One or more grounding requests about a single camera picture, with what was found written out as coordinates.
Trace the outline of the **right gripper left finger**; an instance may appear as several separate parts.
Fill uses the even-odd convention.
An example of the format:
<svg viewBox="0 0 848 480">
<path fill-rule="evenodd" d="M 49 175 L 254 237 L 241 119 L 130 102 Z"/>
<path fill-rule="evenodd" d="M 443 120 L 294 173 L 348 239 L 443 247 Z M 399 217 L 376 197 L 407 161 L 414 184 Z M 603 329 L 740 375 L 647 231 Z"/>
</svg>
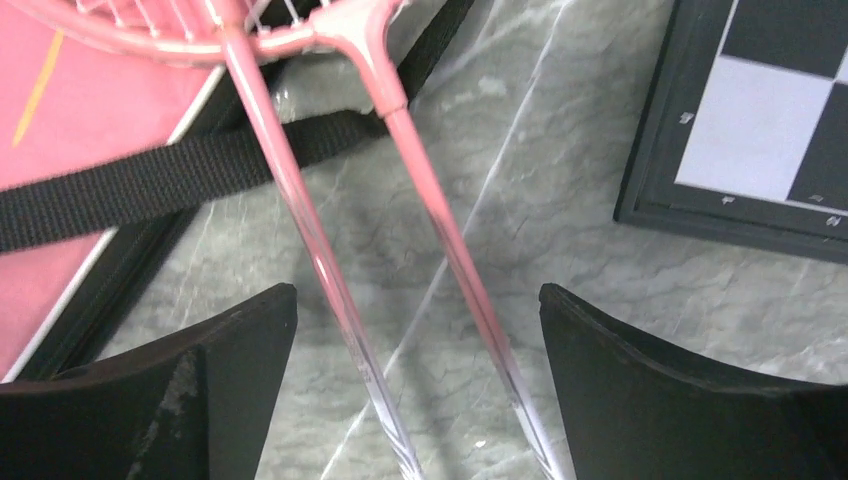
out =
<svg viewBox="0 0 848 480">
<path fill-rule="evenodd" d="M 5 479 L 251 479 L 297 328 L 280 283 L 205 321 L 1 387 Z"/>
</svg>

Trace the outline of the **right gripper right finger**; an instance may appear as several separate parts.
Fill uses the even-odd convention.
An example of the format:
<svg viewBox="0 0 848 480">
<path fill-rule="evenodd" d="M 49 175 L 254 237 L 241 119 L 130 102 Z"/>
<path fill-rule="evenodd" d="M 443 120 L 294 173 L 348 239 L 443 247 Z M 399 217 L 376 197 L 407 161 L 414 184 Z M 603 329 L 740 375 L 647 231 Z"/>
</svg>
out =
<svg viewBox="0 0 848 480">
<path fill-rule="evenodd" d="M 847 388 L 746 370 L 560 285 L 540 321 L 579 479 L 843 479 Z"/>
</svg>

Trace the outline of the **pink racket bag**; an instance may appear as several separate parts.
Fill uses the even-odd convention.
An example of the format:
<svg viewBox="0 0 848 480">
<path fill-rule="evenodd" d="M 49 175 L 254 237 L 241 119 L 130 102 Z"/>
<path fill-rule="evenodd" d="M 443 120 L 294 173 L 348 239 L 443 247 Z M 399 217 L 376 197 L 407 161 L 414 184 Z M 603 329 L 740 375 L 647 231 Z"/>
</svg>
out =
<svg viewBox="0 0 848 480">
<path fill-rule="evenodd" d="M 221 66 L 86 46 L 1 5 L 1 378 L 63 367 L 194 207 L 269 182 Z"/>
</svg>

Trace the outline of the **pink badminton racket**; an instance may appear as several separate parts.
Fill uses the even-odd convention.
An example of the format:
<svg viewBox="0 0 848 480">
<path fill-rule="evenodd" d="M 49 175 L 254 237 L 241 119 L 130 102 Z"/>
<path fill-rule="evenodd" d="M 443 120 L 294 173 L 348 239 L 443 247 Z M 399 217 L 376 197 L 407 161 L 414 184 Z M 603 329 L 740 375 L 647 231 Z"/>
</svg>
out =
<svg viewBox="0 0 848 480">
<path fill-rule="evenodd" d="M 294 3 L 288 1 L 285 8 L 292 20 L 286 27 L 260 25 L 251 38 L 245 37 L 240 26 L 221 28 L 219 32 L 228 68 L 236 81 L 254 133 L 305 243 L 315 275 L 360 371 L 403 478 L 423 478 L 422 467 L 301 177 L 292 147 L 278 122 L 270 94 L 262 85 L 259 59 L 289 57 L 321 47 L 345 55 L 358 69 L 378 117 L 387 126 L 441 241 L 447 262 L 509 395 L 524 435 L 545 476 L 561 479 L 564 476 L 562 468 L 415 128 L 408 111 L 406 93 L 389 58 L 387 31 L 402 6 L 400 1 L 322 1 L 307 18 L 302 18 Z"/>
<path fill-rule="evenodd" d="M 306 18 L 292 2 L 289 26 L 262 24 L 250 1 L 16 1 L 14 7 L 95 48 L 172 65 L 223 63 L 311 258 L 405 479 L 424 474 L 368 341 L 360 314 L 300 174 L 259 70 L 263 60 L 309 50 L 344 54 L 358 69 L 379 117 L 405 112 L 407 98 L 386 48 L 403 1 L 323 1 Z"/>
</svg>

